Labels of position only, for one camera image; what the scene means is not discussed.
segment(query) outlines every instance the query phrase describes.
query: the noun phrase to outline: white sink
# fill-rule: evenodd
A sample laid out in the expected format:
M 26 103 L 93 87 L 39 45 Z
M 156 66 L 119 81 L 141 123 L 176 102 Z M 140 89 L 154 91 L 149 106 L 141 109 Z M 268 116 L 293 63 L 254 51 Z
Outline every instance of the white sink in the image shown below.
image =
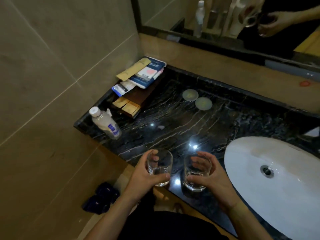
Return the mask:
M 317 157 L 280 140 L 242 137 L 227 146 L 224 163 L 239 194 L 271 226 L 293 240 L 320 239 Z

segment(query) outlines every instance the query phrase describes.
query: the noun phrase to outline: water bottle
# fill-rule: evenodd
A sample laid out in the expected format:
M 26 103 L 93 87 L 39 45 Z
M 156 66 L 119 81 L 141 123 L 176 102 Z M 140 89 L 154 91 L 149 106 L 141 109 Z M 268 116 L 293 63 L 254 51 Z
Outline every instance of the water bottle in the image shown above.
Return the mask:
M 205 18 L 205 1 L 200 0 L 198 2 L 198 9 L 195 13 L 195 28 L 193 36 L 200 38 L 202 34 L 203 19 Z
M 110 109 L 101 111 L 98 107 L 92 107 L 89 110 L 92 116 L 92 121 L 111 139 L 117 140 L 121 136 L 121 130 L 118 124 L 111 118 L 112 114 Z

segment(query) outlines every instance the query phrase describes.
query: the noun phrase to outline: forearm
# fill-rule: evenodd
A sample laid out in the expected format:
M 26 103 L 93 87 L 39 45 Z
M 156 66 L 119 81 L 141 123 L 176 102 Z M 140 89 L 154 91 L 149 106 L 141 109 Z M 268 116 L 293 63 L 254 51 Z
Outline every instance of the forearm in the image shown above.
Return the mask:
M 125 194 L 120 196 L 110 210 L 87 234 L 84 240 L 115 240 L 118 238 L 135 202 Z
M 320 6 L 297 12 L 294 24 L 320 19 Z
M 240 240 L 272 240 L 242 201 L 229 210 L 228 216 Z

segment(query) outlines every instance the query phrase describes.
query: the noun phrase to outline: drinking glass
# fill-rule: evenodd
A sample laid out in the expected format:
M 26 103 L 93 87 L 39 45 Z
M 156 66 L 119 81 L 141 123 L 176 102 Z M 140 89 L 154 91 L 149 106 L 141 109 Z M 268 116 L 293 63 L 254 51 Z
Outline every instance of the drinking glass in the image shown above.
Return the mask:
M 155 149 L 147 156 L 148 172 L 150 174 L 171 173 L 173 156 L 166 149 Z M 170 180 L 156 184 L 158 187 L 165 186 Z
M 191 175 L 209 176 L 211 170 L 211 161 L 204 157 L 198 156 L 198 154 L 187 155 L 184 159 L 184 181 L 183 184 L 193 192 L 201 192 L 205 189 L 205 186 L 192 183 L 187 180 L 187 177 Z

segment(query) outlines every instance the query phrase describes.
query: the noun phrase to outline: black marble countertop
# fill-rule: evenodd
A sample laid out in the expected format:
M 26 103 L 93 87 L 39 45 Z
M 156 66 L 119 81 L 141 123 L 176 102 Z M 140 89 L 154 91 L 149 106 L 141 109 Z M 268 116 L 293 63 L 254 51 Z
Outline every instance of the black marble countertop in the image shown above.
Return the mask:
M 182 92 L 186 89 L 195 89 L 199 97 L 210 98 L 212 108 L 200 111 L 194 102 L 185 101 Z M 167 189 L 235 236 L 228 216 L 207 189 L 193 193 L 181 184 L 185 155 L 207 151 L 224 167 L 224 152 L 231 141 L 244 136 L 264 136 L 286 141 L 320 156 L 318 143 L 298 137 L 320 125 L 318 115 L 174 67 L 166 68 L 154 94 L 149 105 L 135 119 L 114 112 L 114 120 L 122 130 L 118 140 L 109 139 L 93 124 L 88 112 L 74 126 L 133 166 L 149 149 L 170 150 L 173 166 Z M 110 90 L 95 106 L 106 110 L 115 99 L 116 95 Z M 250 210 L 274 239 L 287 239 Z

